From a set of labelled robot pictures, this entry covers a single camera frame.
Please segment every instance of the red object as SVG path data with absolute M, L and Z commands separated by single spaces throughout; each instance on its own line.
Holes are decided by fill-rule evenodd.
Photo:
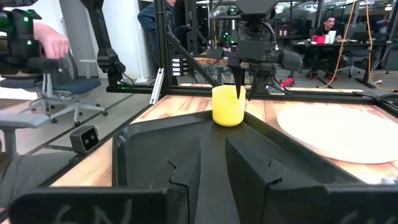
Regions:
M 317 44 L 324 44 L 326 40 L 325 36 L 316 36 L 313 38 L 313 41 L 315 41 Z
M 286 81 L 282 82 L 280 85 L 281 87 L 285 87 L 293 82 L 293 78 L 288 78 Z

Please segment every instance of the black pants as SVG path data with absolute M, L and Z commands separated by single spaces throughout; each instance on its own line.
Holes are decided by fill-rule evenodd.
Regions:
M 329 66 L 326 68 L 327 73 L 334 73 L 337 60 L 338 52 L 334 49 L 316 49 L 312 51 L 312 69 L 311 72 L 316 73 L 321 69 L 321 60 L 328 59 Z
M 152 59 L 154 61 L 155 72 L 157 74 L 157 71 L 160 68 L 160 55 L 159 55 L 159 52 L 152 51 Z M 177 77 L 175 77 L 175 76 L 172 77 L 172 85 L 178 85 Z

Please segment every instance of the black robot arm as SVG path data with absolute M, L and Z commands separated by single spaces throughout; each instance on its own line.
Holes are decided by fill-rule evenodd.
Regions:
M 119 60 L 117 53 L 112 49 L 111 41 L 106 28 L 102 7 L 104 0 L 81 0 L 90 15 L 91 24 L 98 44 L 97 62 L 104 73 L 108 74 L 110 88 L 125 88 L 131 85 L 123 82 L 126 66 Z

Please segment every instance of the writing on black surface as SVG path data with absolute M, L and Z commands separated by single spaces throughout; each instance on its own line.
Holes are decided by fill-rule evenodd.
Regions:
M 71 205 L 64 205 L 61 207 L 61 209 L 57 212 L 57 215 L 55 216 L 55 221 L 51 222 L 51 224 L 81 224 L 79 222 L 74 222 L 74 221 L 62 221 L 65 220 L 65 214 L 69 212 L 72 209 Z M 106 212 L 100 208 L 97 205 L 93 206 L 93 211 L 94 211 L 94 220 L 92 221 L 93 224 L 118 224 L 115 220 L 111 220 L 109 216 L 106 214 Z M 123 219 L 121 220 L 120 224 L 128 224 L 130 221 L 132 221 L 132 200 L 128 200 L 124 204 L 124 213 L 123 213 Z

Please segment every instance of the white wall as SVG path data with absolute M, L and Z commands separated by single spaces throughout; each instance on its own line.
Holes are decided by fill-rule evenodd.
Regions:
M 33 6 L 21 9 L 35 9 L 44 23 L 64 34 L 59 0 L 39 0 Z M 144 31 L 137 20 L 138 0 L 104 0 L 103 12 L 112 48 L 126 66 L 126 75 L 132 78 L 148 77 L 150 64 L 144 42 Z

